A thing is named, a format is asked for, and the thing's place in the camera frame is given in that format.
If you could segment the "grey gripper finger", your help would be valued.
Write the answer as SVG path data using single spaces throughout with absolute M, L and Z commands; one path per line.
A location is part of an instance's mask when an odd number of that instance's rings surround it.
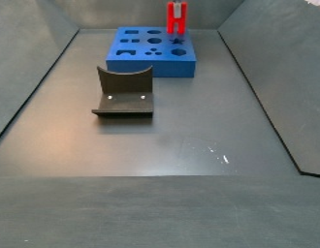
M 174 0 L 174 16 L 181 18 L 181 0 Z

